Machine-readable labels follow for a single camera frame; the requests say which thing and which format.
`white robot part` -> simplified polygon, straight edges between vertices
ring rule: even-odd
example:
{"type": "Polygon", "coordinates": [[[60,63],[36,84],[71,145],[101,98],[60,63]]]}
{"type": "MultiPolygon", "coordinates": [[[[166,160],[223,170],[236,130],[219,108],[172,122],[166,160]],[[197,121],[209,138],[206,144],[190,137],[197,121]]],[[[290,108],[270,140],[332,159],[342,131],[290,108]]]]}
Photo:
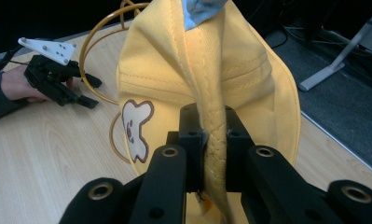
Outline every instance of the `white robot part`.
{"type": "Polygon", "coordinates": [[[18,43],[62,65],[69,63],[76,49],[76,44],[27,39],[25,37],[18,39],[18,43]]]}

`cartoon dog patch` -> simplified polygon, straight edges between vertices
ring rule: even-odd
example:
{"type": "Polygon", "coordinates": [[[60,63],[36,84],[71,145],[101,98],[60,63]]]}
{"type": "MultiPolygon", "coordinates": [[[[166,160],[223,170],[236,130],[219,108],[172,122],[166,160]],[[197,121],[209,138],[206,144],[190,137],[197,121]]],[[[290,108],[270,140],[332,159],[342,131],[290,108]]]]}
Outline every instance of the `cartoon dog patch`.
{"type": "Polygon", "coordinates": [[[127,136],[130,148],[131,159],[133,162],[139,160],[145,163],[148,156],[148,144],[143,138],[142,128],[154,113],[154,106],[149,101],[136,104],[129,100],[122,109],[122,123],[127,136]]]}

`robotic hand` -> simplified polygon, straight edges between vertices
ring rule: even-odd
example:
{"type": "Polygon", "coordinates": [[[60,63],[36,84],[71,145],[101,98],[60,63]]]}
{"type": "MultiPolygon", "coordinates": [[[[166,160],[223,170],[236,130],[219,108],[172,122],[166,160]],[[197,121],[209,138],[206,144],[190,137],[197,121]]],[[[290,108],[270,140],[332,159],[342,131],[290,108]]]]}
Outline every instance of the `robotic hand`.
{"type": "MultiPolygon", "coordinates": [[[[62,65],[51,59],[35,55],[29,62],[24,73],[32,87],[38,89],[58,105],[79,104],[87,108],[94,108],[98,102],[84,95],[77,96],[62,82],[70,77],[81,77],[78,62],[70,61],[62,65]]],[[[86,74],[87,80],[93,88],[101,86],[102,82],[97,77],[86,74]]]]}

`wooden table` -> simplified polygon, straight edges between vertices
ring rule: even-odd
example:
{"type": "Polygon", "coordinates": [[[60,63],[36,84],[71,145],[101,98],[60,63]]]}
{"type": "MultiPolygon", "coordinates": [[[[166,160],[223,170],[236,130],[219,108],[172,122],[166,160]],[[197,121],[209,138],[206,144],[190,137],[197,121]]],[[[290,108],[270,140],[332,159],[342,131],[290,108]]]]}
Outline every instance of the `wooden table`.
{"type": "MultiPolygon", "coordinates": [[[[86,60],[86,71],[103,81],[98,91],[113,99],[117,97],[116,69],[125,36],[122,32],[105,38],[86,60]]],[[[84,40],[81,36],[67,41],[77,44],[75,61],[79,61],[84,40]]],[[[14,60],[27,62],[31,56],[14,60]]],[[[117,105],[95,96],[79,78],[75,84],[77,94],[100,102],[96,108],[45,102],[0,119],[0,223],[58,223],[68,203],[91,180],[112,177],[125,184],[135,177],[131,166],[110,147],[109,127],[117,105]]],[[[115,143],[125,154],[121,131],[118,123],[115,143]]],[[[296,169],[321,189],[337,179],[372,188],[372,171],[305,118],[296,169]]]]}

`yellow bag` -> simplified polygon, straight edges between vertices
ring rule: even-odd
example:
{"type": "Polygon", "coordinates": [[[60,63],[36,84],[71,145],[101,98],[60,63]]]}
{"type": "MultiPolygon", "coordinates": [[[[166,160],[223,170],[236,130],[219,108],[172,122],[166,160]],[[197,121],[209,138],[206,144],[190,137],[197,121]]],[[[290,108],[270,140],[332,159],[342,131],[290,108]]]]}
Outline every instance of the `yellow bag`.
{"type": "Polygon", "coordinates": [[[117,68],[127,152],[138,175],[178,130],[179,111],[197,103],[208,134],[206,196],[187,194],[187,223],[245,223],[239,193],[226,193],[226,111],[235,109],[257,145],[295,162],[300,130],[290,71],[232,1],[186,30],[180,0],[154,0],[131,24],[117,68]]]}

